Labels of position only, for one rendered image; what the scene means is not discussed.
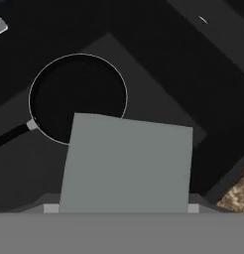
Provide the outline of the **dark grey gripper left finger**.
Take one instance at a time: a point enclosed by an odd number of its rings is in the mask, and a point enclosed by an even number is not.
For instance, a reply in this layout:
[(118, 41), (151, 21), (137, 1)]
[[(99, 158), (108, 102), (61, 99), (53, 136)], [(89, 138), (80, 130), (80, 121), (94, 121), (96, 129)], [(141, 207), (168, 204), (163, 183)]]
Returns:
[(13, 209), (13, 212), (57, 213), (60, 207), (60, 200), (61, 195), (59, 193), (47, 193), (33, 203)]

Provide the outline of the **black frying pan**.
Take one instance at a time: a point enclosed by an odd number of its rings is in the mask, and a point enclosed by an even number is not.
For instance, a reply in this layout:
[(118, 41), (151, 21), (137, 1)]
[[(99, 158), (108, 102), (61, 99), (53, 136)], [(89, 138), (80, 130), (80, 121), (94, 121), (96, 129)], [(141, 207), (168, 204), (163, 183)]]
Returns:
[(127, 107), (127, 84), (114, 64), (90, 54), (65, 55), (36, 75), (28, 94), (30, 119), (0, 135), (0, 147), (34, 130), (68, 145), (76, 113), (122, 118)]

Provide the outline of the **black hob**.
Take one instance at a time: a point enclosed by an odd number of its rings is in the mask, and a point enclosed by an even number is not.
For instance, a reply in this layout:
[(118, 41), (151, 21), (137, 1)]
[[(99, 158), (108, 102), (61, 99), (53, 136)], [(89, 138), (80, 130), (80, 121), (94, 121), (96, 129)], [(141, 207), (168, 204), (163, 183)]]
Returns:
[[(114, 64), (122, 118), (193, 131), (189, 190), (210, 202), (244, 157), (244, 33), (221, 0), (0, 0), (0, 135), (30, 119), (39, 71), (65, 55)], [(68, 145), (40, 131), (0, 147), (0, 212), (61, 193)]]

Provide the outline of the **grey square sponge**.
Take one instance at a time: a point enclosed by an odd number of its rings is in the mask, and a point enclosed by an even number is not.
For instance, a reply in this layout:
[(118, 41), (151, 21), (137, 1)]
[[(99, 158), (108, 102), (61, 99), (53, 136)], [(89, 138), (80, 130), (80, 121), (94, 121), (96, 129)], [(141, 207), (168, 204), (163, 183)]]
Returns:
[(192, 129), (76, 114), (61, 212), (186, 212)]

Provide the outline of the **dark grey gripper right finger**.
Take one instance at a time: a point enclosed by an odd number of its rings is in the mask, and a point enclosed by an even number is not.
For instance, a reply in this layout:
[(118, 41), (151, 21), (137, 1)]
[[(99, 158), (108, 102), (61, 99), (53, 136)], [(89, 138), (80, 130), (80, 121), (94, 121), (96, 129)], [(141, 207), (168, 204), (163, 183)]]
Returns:
[(226, 208), (219, 207), (206, 201), (201, 195), (191, 193), (188, 197), (188, 213), (214, 213), (227, 212)]

